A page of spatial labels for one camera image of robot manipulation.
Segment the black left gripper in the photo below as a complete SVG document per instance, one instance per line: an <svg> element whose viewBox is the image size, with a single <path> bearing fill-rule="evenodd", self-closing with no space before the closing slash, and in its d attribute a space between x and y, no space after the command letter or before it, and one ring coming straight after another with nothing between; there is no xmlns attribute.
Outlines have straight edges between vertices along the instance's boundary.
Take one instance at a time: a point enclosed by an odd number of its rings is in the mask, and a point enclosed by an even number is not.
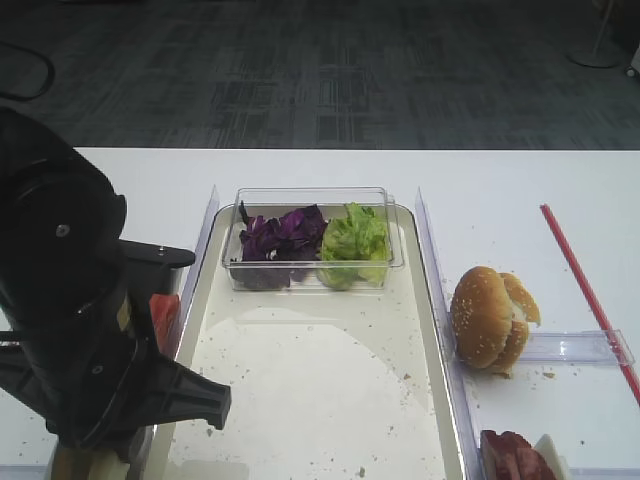
<svg viewBox="0 0 640 480"><path fill-rule="evenodd" d="M83 450L128 441L148 426L225 426L231 388L161 354L151 306L177 294L195 253L120 240L128 285L1 285L1 387Z"/></svg>

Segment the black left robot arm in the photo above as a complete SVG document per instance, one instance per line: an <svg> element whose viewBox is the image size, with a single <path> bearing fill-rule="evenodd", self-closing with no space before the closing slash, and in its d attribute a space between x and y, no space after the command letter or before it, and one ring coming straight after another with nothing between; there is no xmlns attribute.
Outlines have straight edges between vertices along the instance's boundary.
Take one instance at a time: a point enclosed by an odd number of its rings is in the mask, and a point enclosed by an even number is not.
<svg viewBox="0 0 640 480"><path fill-rule="evenodd" d="M225 426L231 390L164 355L150 301L188 250L125 241L124 196L41 123L1 112L1 387L68 447Z"/></svg>

